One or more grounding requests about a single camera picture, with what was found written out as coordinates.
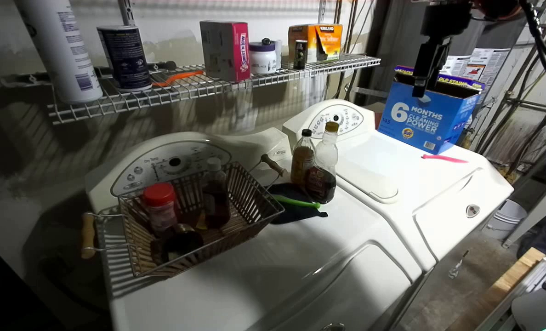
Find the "floor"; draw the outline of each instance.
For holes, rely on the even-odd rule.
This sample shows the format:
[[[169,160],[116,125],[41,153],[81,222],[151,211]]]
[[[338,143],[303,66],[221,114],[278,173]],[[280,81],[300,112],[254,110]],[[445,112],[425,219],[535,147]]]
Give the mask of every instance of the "floor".
[[[451,278],[451,268],[467,250],[458,276]],[[502,246],[500,241],[485,237],[482,228],[476,228],[427,276],[416,300],[394,329],[447,329],[467,303],[491,287],[515,261],[515,248]]]

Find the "wire basket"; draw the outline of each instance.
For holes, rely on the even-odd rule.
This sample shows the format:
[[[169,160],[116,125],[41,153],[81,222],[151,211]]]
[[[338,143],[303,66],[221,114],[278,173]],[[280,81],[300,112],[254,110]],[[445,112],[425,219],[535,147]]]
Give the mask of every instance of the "wire basket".
[[[230,221],[219,230],[199,230],[202,246],[158,263],[153,244],[160,239],[151,232],[149,224],[140,222],[138,195],[120,197],[120,206],[125,217],[125,239],[129,243],[129,257],[136,276],[169,278],[184,272],[232,246],[237,246],[258,235],[274,217],[283,213],[272,195],[259,186],[259,182],[239,164],[232,162],[226,167],[226,189],[230,202]],[[201,222],[204,210],[202,187],[206,173],[195,173],[173,180],[178,197],[178,222],[180,228],[193,228]]]

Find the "box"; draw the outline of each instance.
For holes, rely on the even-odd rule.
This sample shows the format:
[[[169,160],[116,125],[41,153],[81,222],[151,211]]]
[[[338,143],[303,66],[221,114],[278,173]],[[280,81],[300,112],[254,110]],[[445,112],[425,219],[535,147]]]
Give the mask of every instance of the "box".
[[[412,97],[412,70],[397,68],[379,130],[417,149],[440,154],[462,136],[478,103],[480,81],[440,75],[423,97]]]
[[[338,59],[342,53],[342,26],[340,24],[305,24],[289,28],[289,62],[291,68],[302,62],[298,42],[305,42],[303,62],[320,62]]]
[[[250,79],[247,22],[201,22],[204,70],[223,81]]]

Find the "dryer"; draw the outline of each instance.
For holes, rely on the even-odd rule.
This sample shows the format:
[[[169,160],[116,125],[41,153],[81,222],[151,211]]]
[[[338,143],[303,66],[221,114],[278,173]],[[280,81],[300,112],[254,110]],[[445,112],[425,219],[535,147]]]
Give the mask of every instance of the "dryer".
[[[342,99],[313,105],[285,121],[283,130],[291,142],[302,129],[313,129],[320,140],[329,119],[340,123],[338,186],[381,213],[423,270],[513,191],[484,156],[462,147],[427,154],[375,130],[372,110]]]
[[[116,195],[202,169],[202,160],[237,160],[263,184],[274,180],[267,153],[291,169],[287,134],[169,134],[149,140],[96,171],[88,197],[98,211],[114,327],[158,329],[368,329],[419,278],[388,221],[338,187],[329,217],[269,224],[254,239],[167,279],[136,278]]]

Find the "wooden board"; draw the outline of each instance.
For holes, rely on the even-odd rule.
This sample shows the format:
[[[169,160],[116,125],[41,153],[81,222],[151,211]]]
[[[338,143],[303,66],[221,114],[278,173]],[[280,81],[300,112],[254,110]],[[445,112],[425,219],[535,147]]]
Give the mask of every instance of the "wooden board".
[[[524,276],[544,259],[544,254],[537,248],[530,248],[511,268],[502,274],[493,287],[489,287],[478,300],[474,300],[465,313],[462,313],[447,327],[449,331],[473,331],[487,314],[519,285]]]

